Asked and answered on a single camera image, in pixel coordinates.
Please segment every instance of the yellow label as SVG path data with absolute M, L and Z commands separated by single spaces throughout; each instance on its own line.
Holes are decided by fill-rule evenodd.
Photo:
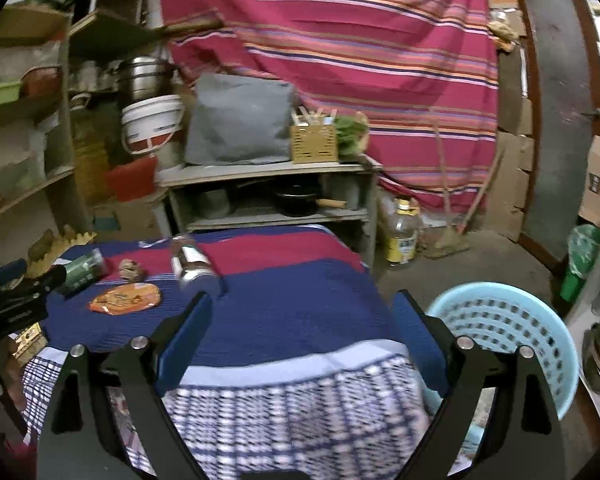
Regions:
M 386 253 L 386 259 L 392 264 L 404 264 L 416 254 L 417 235 L 413 234 L 410 237 L 389 239 L 389 247 Z
M 409 206 L 408 209 L 398 208 L 396 212 L 398 213 L 398 215 L 417 216 L 420 214 L 420 206 Z

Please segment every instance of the cloth bag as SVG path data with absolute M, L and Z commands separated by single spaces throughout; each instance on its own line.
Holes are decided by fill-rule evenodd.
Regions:
M 189 122 L 189 164 L 269 164 L 290 158 L 290 83 L 226 74 L 203 74 Z

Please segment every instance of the green vegetable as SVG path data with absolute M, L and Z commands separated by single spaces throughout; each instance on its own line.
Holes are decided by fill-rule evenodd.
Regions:
M 359 123 L 355 118 L 339 115 L 333 121 L 336 127 L 339 155 L 357 155 L 358 139 L 366 132 L 366 124 Z

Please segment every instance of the green can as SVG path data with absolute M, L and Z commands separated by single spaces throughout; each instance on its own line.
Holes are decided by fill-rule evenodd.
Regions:
M 64 268 L 66 269 L 66 280 L 64 280 L 64 285 L 59 286 L 56 290 L 66 298 L 107 275 L 107 264 L 97 249 L 64 264 Z

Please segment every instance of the broom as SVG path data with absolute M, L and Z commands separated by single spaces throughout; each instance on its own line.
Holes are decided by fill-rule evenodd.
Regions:
M 445 202 L 445 213 L 446 213 L 446 227 L 445 232 L 435 245 L 424 253 L 427 258 L 437 259 L 444 258 L 450 254 L 461 253 L 469 249 L 469 242 L 467 242 L 458 231 L 453 227 L 453 215 L 451 213 L 451 200 L 449 199 L 449 190 L 446 186 L 446 162 L 445 162 L 445 150 L 442 145 L 442 137 L 440 137 L 440 131 L 438 129 L 438 118 L 432 113 L 432 109 L 429 110 L 429 114 L 432 116 L 433 122 L 433 133 L 436 136 L 436 146 L 438 147 L 438 158 L 440 160 L 440 174 L 442 176 L 442 195 Z

